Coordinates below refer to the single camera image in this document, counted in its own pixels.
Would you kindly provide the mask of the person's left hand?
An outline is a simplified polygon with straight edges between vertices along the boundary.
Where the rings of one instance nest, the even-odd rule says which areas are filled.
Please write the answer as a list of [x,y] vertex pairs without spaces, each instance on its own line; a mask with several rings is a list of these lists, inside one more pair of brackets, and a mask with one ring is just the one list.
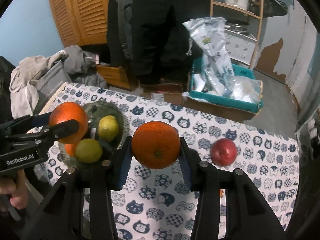
[[11,178],[1,177],[1,194],[10,194],[10,203],[18,210],[27,207],[28,190],[25,184],[24,170],[17,171],[16,182],[14,182]]

